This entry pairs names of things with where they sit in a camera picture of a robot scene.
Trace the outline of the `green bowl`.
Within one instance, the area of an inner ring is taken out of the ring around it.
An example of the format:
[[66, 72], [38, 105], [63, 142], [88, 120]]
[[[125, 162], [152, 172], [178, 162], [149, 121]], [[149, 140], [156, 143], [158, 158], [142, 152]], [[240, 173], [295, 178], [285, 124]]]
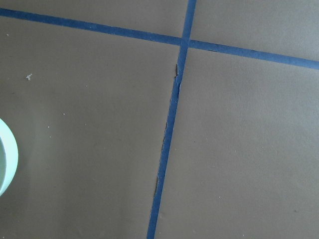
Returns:
[[18, 147], [8, 125], [0, 120], [0, 195], [11, 184], [18, 165]]

